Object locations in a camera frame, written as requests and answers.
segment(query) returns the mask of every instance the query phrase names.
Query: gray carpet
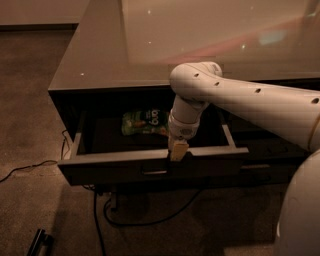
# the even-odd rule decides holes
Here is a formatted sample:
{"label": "gray carpet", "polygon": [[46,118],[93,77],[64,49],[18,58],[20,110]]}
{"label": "gray carpet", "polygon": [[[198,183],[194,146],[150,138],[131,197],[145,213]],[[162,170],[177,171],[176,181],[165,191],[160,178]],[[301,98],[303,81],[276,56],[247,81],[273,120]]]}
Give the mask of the gray carpet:
{"label": "gray carpet", "polygon": [[[65,129],[47,93],[72,31],[0,33],[0,179],[10,170],[60,158]],[[148,227],[114,227],[98,197],[108,255],[272,255],[286,184],[202,191],[175,218]],[[176,212],[196,190],[119,196],[109,216],[144,223]],[[56,165],[15,172],[0,183],[0,254],[26,255],[38,228],[51,255],[101,255],[93,192],[70,187]]]}

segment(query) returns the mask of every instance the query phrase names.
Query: reflective surface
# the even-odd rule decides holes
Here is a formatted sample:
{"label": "reflective surface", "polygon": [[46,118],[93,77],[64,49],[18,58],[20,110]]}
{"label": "reflective surface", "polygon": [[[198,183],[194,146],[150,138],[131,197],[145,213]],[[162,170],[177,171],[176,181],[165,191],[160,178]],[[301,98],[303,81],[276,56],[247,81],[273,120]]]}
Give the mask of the reflective surface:
{"label": "reflective surface", "polygon": [[243,80],[320,77],[318,0],[92,0],[50,90],[168,84],[179,63]]}

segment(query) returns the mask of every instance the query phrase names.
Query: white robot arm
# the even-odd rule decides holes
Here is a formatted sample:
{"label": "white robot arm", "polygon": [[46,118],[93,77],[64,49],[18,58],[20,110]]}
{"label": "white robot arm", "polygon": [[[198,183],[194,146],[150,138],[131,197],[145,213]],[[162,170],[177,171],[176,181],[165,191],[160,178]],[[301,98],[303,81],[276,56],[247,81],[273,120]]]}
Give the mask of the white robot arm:
{"label": "white robot arm", "polygon": [[[274,253],[320,255],[320,92],[225,79],[213,62],[179,65],[170,83],[176,93],[169,116],[171,161],[183,158],[208,103],[314,152],[287,190]],[[182,150],[175,154],[177,145]]]}
{"label": "white robot arm", "polygon": [[212,103],[305,150],[320,148],[320,92],[221,76],[213,62],[182,64],[172,71],[177,96],[169,118],[171,141],[192,138],[202,111]]}

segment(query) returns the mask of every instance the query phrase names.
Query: green package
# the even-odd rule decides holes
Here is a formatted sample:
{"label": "green package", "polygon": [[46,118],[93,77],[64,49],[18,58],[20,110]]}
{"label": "green package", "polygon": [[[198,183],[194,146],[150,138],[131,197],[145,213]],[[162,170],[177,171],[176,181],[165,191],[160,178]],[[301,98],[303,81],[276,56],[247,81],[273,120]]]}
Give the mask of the green package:
{"label": "green package", "polygon": [[168,136],[169,113],[159,109],[127,112],[122,117],[122,134],[160,134]]}

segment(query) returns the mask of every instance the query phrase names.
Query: open drawer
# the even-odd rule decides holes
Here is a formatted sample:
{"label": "open drawer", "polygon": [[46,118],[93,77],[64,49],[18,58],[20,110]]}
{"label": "open drawer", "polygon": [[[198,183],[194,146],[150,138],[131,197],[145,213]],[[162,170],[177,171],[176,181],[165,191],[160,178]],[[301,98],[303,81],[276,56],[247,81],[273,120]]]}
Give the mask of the open drawer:
{"label": "open drawer", "polygon": [[83,112],[71,156],[58,166],[70,185],[118,185],[236,174],[248,149],[237,148],[222,114],[204,111],[181,162],[168,160],[167,137],[123,136],[122,116]]}

